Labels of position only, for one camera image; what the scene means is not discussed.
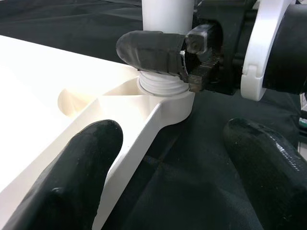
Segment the white clamp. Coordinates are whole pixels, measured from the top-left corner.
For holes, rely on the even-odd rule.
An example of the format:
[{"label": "white clamp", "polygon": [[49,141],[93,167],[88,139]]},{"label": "white clamp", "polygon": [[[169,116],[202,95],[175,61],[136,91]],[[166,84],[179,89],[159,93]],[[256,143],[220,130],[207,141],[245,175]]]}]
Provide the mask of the white clamp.
[{"label": "white clamp", "polygon": [[262,87],[271,48],[283,15],[295,0],[262,0],[246,51],[242,78],[241,95],[259,101],[264,93]]}]

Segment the white pipe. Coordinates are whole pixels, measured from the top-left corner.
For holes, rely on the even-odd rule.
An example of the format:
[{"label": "white pipe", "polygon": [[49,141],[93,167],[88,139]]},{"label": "white pipe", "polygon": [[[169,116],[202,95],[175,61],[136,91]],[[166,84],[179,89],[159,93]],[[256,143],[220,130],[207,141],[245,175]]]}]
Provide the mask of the white pipe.
[{"label": "white pipe", "polygon": [[[192,29],[193,10],[194,0],[142,0],[143,29],[185,35]],[[179,77],[148,72],[141,72],[140,85],[160,96],[172,96],[189,89]]]}]

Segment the white plastic part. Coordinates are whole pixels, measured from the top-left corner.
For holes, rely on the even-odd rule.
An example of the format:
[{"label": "white plastic part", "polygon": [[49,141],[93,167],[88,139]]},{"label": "white plastic part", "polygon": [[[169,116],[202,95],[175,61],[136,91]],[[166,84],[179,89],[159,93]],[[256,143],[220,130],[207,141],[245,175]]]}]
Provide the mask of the white plastic part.
[{"label": "white plastic part", "polygon": [[[185,35],[192,29],[193,10],[193,0],[142,0],[143,30]],[[173,96],[189,89],[189,84],[179,77],[149,72],[141,72],[140,84],[160,96]]]},{"label": "white plastic part", "polygon": [[187,118],[195,94],[157,97],[130,66],[13,38],[0,36],[0,50],[0,229],[75,134],[113,119],[124,141],[93,223],[100,230],[158,131]]},{"label": "white plastic part", "polygon": [[283,15],[295,0],[262,0],[245,55],[241,95],[259,101],[264,93],[262,87],[265,69],[272,45]]}]

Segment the black cloth background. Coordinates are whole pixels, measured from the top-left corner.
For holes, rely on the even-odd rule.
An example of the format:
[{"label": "black cloth background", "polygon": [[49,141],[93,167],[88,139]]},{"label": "black cloth background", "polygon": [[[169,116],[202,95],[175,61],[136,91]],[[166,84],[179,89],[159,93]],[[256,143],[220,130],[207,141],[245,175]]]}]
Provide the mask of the black cloth background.
[{"label": "black cloth background", "polygon": [[[115,43],[142,29],[140,5],[141,0],[0,1],[0,35],[122,62]],[[250,119],[297,147],[299,115],[299,97],[286,93],[268,90],[259,103],[239,92],[198,93],[189,118],[159,132],[103,229],[262,229],[222,130],[231,118]]]}]

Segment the white plastic bracket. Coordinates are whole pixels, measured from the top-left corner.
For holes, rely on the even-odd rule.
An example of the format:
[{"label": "white plastic bracket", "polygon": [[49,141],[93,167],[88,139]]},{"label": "white plastic bracket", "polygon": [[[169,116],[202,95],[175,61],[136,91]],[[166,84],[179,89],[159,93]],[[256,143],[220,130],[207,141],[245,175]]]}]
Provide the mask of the white plastic bracket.
[{"label": "white plastic bracket", "polygon": [[265,69],[283,15],[295,0],[262,0],[246,51],[241,95],[259,101],[266,89],[262,87]]}]

